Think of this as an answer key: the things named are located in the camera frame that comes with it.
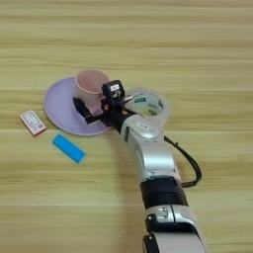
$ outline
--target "pink cup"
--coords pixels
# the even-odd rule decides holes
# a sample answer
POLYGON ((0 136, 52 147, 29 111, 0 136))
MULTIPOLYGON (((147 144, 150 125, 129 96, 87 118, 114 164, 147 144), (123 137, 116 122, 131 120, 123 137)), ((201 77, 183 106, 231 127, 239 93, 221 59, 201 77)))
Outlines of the pink cup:
POLYGON ((81 99, 92 114, 101 108, 103 98, 102 85, 110 81, 109 77, 101 70, 83 70, 75 77, 75 94, 81 99))

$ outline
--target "table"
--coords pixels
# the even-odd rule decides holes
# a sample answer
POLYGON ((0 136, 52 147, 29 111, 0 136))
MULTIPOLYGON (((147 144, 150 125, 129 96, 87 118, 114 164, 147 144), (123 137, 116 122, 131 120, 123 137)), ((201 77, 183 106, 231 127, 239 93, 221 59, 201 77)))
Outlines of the table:
MULTIPOLYGON (((1 252, 141 252, 144 208, 119 135, 65 134, 87 152, 80 165, 51 144, 61 131, 43 112, 44 92, 88 68, 166 96, 166 134, 203 169, 186 194, 211 252, 252 252, 252 8, 247 0, 2 0, 1 252), (36 138, 19 119, 29 109, 47 126, 36 138)), ((173 153, 182 178, 192 177, 173 153)))

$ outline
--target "small box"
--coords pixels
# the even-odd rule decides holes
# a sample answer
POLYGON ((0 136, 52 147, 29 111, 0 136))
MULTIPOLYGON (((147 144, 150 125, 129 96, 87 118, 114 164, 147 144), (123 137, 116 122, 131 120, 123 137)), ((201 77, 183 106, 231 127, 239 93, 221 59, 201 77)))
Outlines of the small box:
POLYGON ((23 113, 20 118, 33 136, 37 136, 46 130, 46 126, 33 110, 23 113))

